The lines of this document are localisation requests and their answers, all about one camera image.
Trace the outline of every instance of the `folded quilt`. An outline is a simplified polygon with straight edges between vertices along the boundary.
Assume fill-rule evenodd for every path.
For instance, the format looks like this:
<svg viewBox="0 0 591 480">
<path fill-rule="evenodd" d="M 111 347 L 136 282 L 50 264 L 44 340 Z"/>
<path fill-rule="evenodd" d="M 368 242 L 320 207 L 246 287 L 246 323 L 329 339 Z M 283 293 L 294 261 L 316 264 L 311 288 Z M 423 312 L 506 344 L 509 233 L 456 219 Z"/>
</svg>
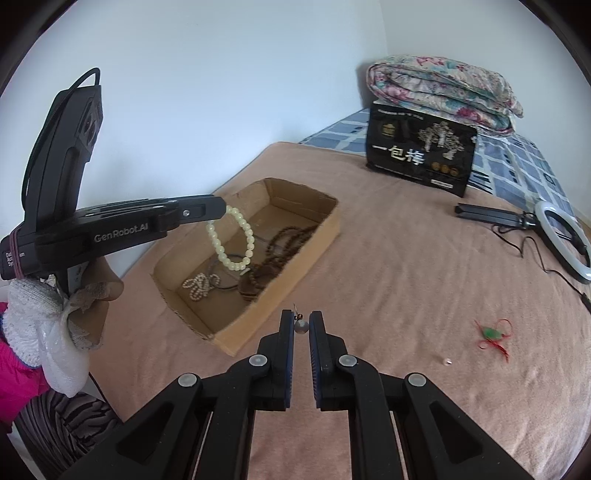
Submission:
<svg viewBox="0 0 591 480">
<path fill-rule="evenodd" d="M 511 135 L 511 114 L 523 117 L 521 104 L 499 73 L 444 57 L 387 57 L 368 69 L 367 84 L 382 100 L 485 134 Z"/>
</svg>

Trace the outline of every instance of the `device cable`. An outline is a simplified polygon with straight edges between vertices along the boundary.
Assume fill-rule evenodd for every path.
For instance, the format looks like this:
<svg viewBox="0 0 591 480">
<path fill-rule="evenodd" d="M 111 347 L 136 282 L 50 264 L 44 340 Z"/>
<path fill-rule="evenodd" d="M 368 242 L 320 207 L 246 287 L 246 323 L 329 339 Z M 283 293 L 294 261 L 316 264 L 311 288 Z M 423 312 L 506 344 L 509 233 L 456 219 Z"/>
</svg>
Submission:
<svg viewBox="0 0 591 480">
<path fill-rule="evenodd" d="M 521 230 L 521 228 L 506 228 L 506 229 L 501 230 L 502 227 L 503 227 L 502 225 L 498 225 L 497 223 L 495 223 L 495 224 L 491 225 L 491 231 L 497 237 L 499 237 L 501 240 L 503 240 L 506 244 L 508 244 L 508 245 L 512 246 L 513 248 L 515 248 L 519 252 L 519 255 L 521 256 L 521 258 L 523 258 L 523 256 L 524 256 L 525 241 L 528 240 L 528 239 L 531 240 L 534 243 L 534 245 L 535 245 L 535 250 L 538 252 L 538 257 L 540 259 L 540 265 L 542 267 L 542 270 L 544 270 L 544 272 L 546 272 L 548 274 L 549 273 L 555 273 L 555 274 L 559 275 L 560 278 L 562 278 L 567 283 L 567 285 L 570 288 L 572 288 L 576 293 L 579 294 L 579 296 L 581 298 L 581 301 L 583 302 L 583 304 L 585 305 L 585 307 L 588 309 L 589 313 L 591 313 L 591 300 L 589 300 L 589 297 L 587 296 L 587 294 L 584 293 L 584 292 L 581 292 L 577 287 L 575 287 L 569 281 L 568 278 L 566 278 L 558 270 L 554 270 L 552 268 L 550 268 L 550 269 L 546 268 L 546 266 L 544 265 L 544 260 L 542 258 L 542 253 L 540 252 L 540 247 L 538 247 L 538 242 L 535 241 L 535 238 L 534 237 L 532 237 L 530 235 L 526 235 L 525 237 L 523 237 L 521 239 L 521 244 L 520 245 L 515 245 L 514 243 L 509 242 L 509 240 L 507 240 L 505 237 L 503 237 L 503 235 L 505 233 L 512 232 L 514 230 Z"/>
</svg>

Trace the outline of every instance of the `blue checkered bed sheet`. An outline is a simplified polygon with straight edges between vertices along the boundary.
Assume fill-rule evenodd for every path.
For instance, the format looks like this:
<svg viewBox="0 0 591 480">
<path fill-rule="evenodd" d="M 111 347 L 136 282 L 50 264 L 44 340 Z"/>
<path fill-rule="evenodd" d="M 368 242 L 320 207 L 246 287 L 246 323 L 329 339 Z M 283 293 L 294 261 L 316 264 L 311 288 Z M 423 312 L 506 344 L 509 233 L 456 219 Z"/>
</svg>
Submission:
<svg viewBox="0 0 591 480">
<path fill-rule="evenodd" d="M 368 122 L 369 109 L 364 109 L 300 143 L 365 156 Z M 478 135 L 468 185 L 528 212 L 537 202 L 546 200 L 574 216 L 552 168 L 536 145 L 522 135 Z"/>
</svg>

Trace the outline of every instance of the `white plastic bag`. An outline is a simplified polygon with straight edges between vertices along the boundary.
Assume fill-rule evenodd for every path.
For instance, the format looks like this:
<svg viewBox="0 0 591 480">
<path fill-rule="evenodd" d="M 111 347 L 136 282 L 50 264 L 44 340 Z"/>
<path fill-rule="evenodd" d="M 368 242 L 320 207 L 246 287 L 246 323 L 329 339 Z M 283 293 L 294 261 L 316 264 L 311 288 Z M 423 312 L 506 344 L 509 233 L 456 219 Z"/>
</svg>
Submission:
<svg viewBox="0 0 591 480">
<path fill-rule="evenodd" d="M 78 350 L 68 331 L 68 315 L 76 310 L 67 303 L 59 320 L 37 324 L 39 355 L 50 387 L 72 398 L 86 383 L 90 369 L 88 351 Z"/>
</svg>

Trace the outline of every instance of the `pink blanket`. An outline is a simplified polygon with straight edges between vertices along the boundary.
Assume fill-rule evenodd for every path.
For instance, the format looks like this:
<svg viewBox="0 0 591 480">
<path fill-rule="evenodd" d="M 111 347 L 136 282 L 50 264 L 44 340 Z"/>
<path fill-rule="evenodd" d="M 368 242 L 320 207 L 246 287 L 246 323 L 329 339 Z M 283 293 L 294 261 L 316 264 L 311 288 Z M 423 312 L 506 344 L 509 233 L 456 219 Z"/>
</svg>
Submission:
<svg viewBox="0 0 591 480">
<path fill-rule="evenodd" d="M 274 144 L 218 192 L 273 176 L 333 195 L 342 206 L 340 237 L 238 358 L 276 331 L 281 308 L 322 310 L 327 331 L 343 337 L 350 353 L 390 375 L 423 372 L 536 479 L 558 479 L 590 424 L 589 313 L 556 275 L 541 270 L 531 248 L 521 259 L 488 226 L 456 218 L 458 197 L 371 172 L 363 162 Z M 512 208 L 473 189 L 463 201 Z M 171 232 L 126 275 L 104 344 L 92 353 L 92 373 L 124 420 L 176 376 L 207 377 L 236 361 L 192 333 L 150 277 L 191 228 Z M 538 243 L 548 268 L 560 269 Z M 514 326 L 504 343 L 508 364 L 499 351 L 477 346 L 474 321 L 493 326 L 499 318 Z M 347 415 L 314 408 L 308 339 L 297 335 L 295 342 L 292 407 L 257 413 L 249 478 L 350 478 Z"/>
</svg>

